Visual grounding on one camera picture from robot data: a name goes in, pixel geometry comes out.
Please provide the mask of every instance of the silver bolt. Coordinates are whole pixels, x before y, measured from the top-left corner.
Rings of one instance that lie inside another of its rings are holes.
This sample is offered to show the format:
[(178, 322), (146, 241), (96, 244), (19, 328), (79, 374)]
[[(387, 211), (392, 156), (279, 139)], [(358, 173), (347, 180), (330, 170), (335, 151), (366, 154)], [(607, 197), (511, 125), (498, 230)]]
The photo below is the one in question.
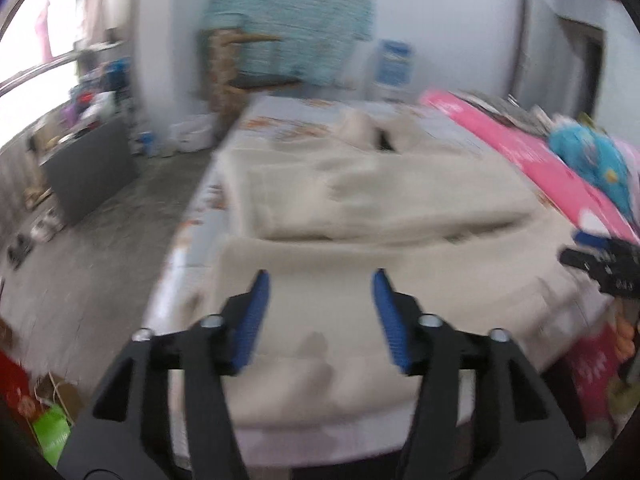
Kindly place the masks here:
[(141, 328), (137, 332), (131, 336), (131, 339), (136, 343), (140, 343), (142, 341), (149, 341), (154, 336), (154, 331), (150, 328)]
[(422, 326), (428, 326), (430, 328), (437, 328), (439, 326), (442, 326), (442, 320), (434, 314), (423, 314), (418, 319), (418, 323), (420, 323)]
[(219, 326), (223, 326), (225, 320), (222, 316), (218, 314), (212, 314), (211, 316), (207, 316), (200, 322), (200, 326), (203, 328), (217, 328)]
[(511, 334), (501, 328), (494, 328), (489, 332), (489, 337), (497, 343), (506, 343), (511, 339)]

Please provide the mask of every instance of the pink board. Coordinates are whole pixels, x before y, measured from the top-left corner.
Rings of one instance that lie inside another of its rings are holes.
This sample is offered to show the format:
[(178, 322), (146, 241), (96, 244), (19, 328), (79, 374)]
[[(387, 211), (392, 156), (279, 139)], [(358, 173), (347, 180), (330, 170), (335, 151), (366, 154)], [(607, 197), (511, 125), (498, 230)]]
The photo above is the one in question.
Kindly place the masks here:
[(516, 164), (575, 226), (593, 231), (592, 219), (597, 218), (612, 237), (639, 241), (606, 195), (567, 167), (542, 140), (498, 124), (448, 92), (426, 91), (420, 102), (437, 108)]

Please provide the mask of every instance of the blue container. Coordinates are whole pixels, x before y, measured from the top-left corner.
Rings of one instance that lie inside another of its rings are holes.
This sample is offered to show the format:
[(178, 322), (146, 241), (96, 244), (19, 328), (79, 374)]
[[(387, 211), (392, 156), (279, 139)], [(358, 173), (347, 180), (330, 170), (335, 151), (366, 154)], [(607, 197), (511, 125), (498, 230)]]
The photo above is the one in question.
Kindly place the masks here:
[(402, 41), (384, 40), (380, 44), (381, 55), (376, 83), (391, 87), (405, 86), (411, 80), (414, 51)]

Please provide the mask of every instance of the white plastic bag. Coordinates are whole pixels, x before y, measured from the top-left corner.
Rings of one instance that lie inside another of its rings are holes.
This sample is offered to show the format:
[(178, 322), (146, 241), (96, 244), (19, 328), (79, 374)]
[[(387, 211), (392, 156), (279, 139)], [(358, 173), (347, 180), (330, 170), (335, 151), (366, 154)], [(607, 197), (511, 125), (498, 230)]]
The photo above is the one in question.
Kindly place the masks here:
[(171, 126), (171, 138), (179, 152), (197, 152), (213, 146), (213, 127), (217, 114), (189, 116)]

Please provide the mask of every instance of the window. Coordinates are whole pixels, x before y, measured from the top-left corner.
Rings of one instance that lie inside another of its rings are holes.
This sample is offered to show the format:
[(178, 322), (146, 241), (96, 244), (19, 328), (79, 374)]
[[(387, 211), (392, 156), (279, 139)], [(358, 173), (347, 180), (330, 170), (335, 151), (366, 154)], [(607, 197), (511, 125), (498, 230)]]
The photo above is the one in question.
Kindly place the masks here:
[[(76, 0), (24, 0), (0, 40), (0, 81), (65, 54), (76, 38)], [(0, 97), (0, 146), (64, 103), (75, 64), (50, 70)]]

